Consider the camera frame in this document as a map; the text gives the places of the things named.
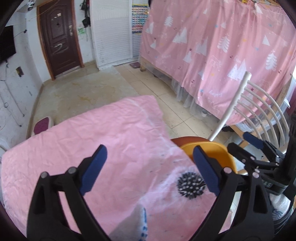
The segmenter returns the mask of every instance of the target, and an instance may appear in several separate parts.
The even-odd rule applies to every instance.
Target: metal screw
[[[258,178],[259,177],[259,173],[253,172],[253,177]]]
[[[70,167],[69,169],[68,169],[68,173],[70,173],[70,174],[73,174],[73,173],[75,173],[76,172],[76,167]]]
[[[47,172],[43,172],[43,173],[41,173],[41,178],[46,178],[46,177],[47,177],[47,175],[48,175],[48,173],[47,173]]]
[[[232,172],[232,169],[230,167],[225,167],[223,170],[227,174],[230,174]]]

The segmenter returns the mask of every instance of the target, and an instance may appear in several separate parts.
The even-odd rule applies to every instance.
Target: television
[[[13,26],[7,26],[0,35],[0,64],[15,53]]]

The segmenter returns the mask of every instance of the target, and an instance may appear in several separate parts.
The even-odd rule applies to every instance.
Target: bed
[[[154,1],[143,28],[141,63],[142,70],[150,64],[184,89],[192,97],[187,106],[220,119],[245,71],[276,99],[291,79],[295,50],[296,31],[281,7],[239,0]],[[243,120],[233,113],[227,125]]]
[[[39,175],[65,172],[91,156],[100,144],[107,161],[85,200],[107,234],[140,204],[146,208],[149,240],[187,241],[215,201],[204,189],[197,198],[178,192],[184,173],[199,175],[189,157],[169,138],[153,96],[121,101],[70,118],[8,150],[2,159],[6,211],[26,234],[30,200]],[[70,227],[79,231],[65,197]],[[223,230],[230,227],[230,218]]]

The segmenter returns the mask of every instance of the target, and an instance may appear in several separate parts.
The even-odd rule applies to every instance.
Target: wooden door frame
[[[37,27],[38,27],[38,34],[39,34],[41,49],[42,49],[42,53],[43,53],[43,56],[44,56],[44,59],[45,59],[45,62],[46,62],[46,66],[48,68],[51,79],[55,80],[55,76],[53,74],[52,67],[51,67],[51,65],[49,63],[49,58],[48,58],[48,55],[47,55],[46,50],[45,50],[44,39],[43,39],[43,36],[42,36],[42,33],[41,33],[40,9],[39,9],[41,6],[43,6],[43,5],[45,5],[45,4],[49,3],[49,2],[52,2],[52,1],[55,1],[55,0],[48,0],[48,1],[46,1],[46,2],[44,2],[44,3],[37,6]],[[75,44],[76,44],[76,48],[77,48],[77,52],[78,52],[79,63],[80,63],[80,67],[83,68],[84,64],[83,64],[83,61],[82,61],[82,56],[81,56],[81,51],[80,51],[80,46],[79,46],[79,41],[78,41],[78,35],[77,35],[77,30],[76,30],[76,18],[75,18],[74,0],[71,0],[71,12],[72,12],[73,34],[74,34]]]

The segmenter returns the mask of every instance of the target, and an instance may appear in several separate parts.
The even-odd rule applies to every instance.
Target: tiled floor
[[[55,124],[93,108],[118,101],[124,97],[153,95],[163,112],[170,138],[199,136],[208,138],[217,119],[207,116],[201,120],[192,116],[188,108],[176,101],[174,91],[148,70],[140,72],[129,64],[98,71],[95,64],[75,70],[46,85],[33,118],[51,116]],[[225,143],[231,133],[221,132],[215,141]],[[232,210],[238,200],[234,199]]]

